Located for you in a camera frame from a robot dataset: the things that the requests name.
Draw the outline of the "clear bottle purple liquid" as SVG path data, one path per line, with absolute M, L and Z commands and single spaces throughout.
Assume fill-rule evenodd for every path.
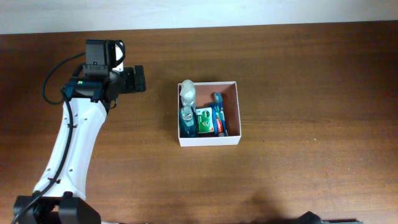
M 196 109 L 196 89 L 191 80 L 184 80 L 180 91 L 181 102 L 183 106 L 189 106 Z

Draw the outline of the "teal mouthwash bottle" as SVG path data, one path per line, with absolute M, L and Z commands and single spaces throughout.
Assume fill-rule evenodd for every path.
M 183 138 L 195 138 L 197 136 L 195 114 L 189 106 L 180 109 L 180 134 Z

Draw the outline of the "green white packet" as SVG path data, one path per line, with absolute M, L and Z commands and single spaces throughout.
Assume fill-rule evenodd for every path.
M 210 107 L 197 108 L 197 130 L 199 134 L 213 133 L 215 128 L 213 124 L 213 112 Z

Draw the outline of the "blue white toothbrush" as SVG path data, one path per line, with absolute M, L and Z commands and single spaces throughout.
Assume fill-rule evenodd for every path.
M 220 119 L 223 125 L 223 133 L 224 136 L 228 136 L 228 131 L 226 129 L 226 120 L 224 116 L 224 108 L 223 108 L 223 98 L 220 92 L 214 92 L 213 96 L 215 97 L 215 101 L 219 104 L 220 107 Z

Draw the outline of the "red green toothpaste tube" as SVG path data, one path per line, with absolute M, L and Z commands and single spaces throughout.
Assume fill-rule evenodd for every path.
M 218 123 L 218 137 L 224 137 L 223 125 L 222 125 L 221 119 L 220 119 L 220 107 L 215 106 L 215 110 L 216 110 L 217 123 Z

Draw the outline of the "blue disposable razor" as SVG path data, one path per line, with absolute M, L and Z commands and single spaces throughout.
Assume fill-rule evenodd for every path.
M 216 110 L 214 105 L 209 106 L 211 108 L 211 113 L 212 113 L 212 122 L 213 122 L 213 127 L 214 127 L 214 135 L 218 137 L 218 123 L 217 123 L 217 116 L 216 116 Z

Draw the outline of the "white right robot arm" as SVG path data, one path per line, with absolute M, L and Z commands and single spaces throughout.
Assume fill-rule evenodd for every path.
M 363 224 L 357 220 L 322 220 L 318 215 L 308 211 L 296 219 L 295 224 Z

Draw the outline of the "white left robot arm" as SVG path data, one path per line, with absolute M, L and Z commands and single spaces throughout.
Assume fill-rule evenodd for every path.
M 62 123 L 46 169 L 30 196 L 18 196 L 13 223 L 102 223 L 86 203 L 96 137 L 118 96 L 146 90 L 144 68 L 124 67 L 121 40 L 87 40 L 84 63 L 61 89 Z

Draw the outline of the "white cardboard box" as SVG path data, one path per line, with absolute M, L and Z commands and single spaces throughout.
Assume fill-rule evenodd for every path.
M 241 117 L 239 111 L 238 89 L 236 82 L 196 82 L 196 103 L 198 108 L 214 102 L 214 92 L 221 93 L 223 99 L 224 118 L 226 122 L 226 137 L 199 136 L 183 138 L 180 134 L 180 108 L 182 107 L 180 92 L 182 84 L 177 87 L 177 134 L 181 147 L 227 146 L 238 145 L 241 139 Z

